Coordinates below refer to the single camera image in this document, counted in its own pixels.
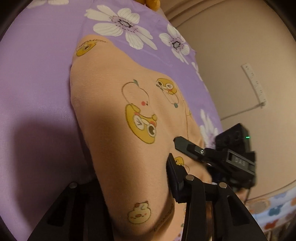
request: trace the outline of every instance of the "beige wall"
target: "beige wall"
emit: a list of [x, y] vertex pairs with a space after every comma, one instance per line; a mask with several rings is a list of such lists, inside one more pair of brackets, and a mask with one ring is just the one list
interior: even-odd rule
[[207, 1], [213, 6], [200, 8], [196, 0], [195, 13], [184, 10], [172, 24], [197, 51], [220, 117], [258, 104], [241, 65], [250, 63], [263, 87], [266, 107], [222, 121], [224, 129], [241, 122], [250, 130], [258, 154], [250, 197], [257, 197], [296, 179], [296, 42], [261, 0]]

